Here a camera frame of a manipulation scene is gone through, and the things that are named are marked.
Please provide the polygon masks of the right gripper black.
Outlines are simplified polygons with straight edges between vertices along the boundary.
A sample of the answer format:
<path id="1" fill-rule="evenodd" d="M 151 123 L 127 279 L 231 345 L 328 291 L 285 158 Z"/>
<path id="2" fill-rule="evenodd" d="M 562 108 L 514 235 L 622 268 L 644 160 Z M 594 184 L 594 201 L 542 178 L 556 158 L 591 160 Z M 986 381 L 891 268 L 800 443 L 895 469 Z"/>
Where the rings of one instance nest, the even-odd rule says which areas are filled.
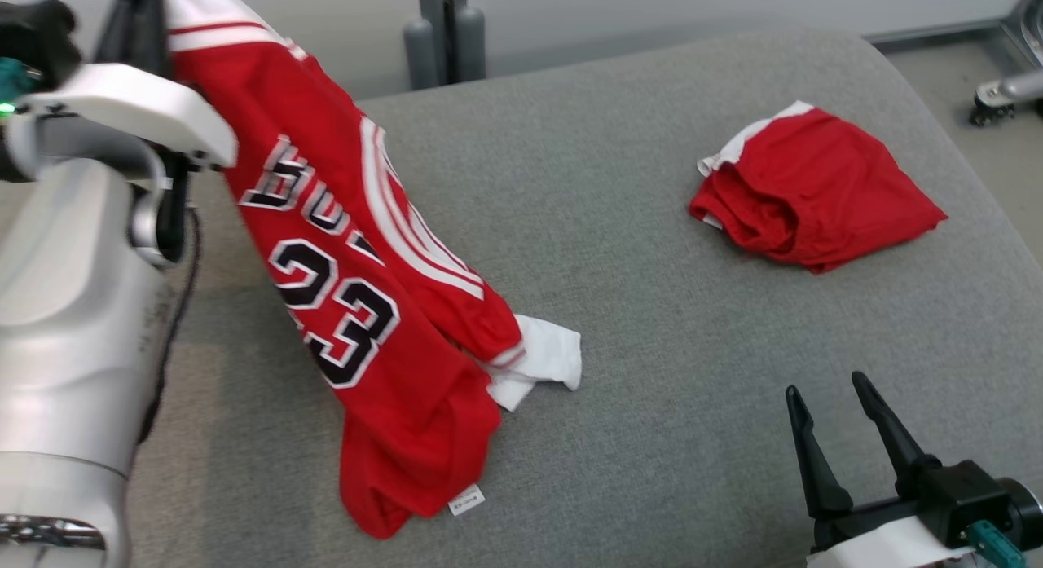
<path id="1" fill-rule="evenodd" d="M 812 434 L 812 416 L 797 386 L 786 406 L 808 515 L 812 553 L 905 518 L 925 520 L 943 544 L 962 543 L 962 532 L 988 521 L 1021 552 L 1041 546 L 1041 502 L 1013 478 L 994 478 L 974 461 L 943 465 L 921 448 L 864 372 L 851 374 L 865 415 L 876 425 L 896 474 L 898 497 L 856 507 L 841 487 Z"/>

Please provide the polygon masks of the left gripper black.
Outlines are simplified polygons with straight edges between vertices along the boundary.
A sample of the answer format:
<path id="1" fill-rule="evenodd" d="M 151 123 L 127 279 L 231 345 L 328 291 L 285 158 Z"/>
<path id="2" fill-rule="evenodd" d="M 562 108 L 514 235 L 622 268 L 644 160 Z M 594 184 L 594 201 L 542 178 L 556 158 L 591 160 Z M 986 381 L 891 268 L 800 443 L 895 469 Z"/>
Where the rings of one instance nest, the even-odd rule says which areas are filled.
<path id="1" fill-rule="evenodd" d="M 76 18 L 60 0 L 1 3 L 1 55 L 41 74 L 42 87 L 62 87 L 81 67 Z M 96 61 L 168 70 L 166 0 L 115 0 L 96 47 Z"/>

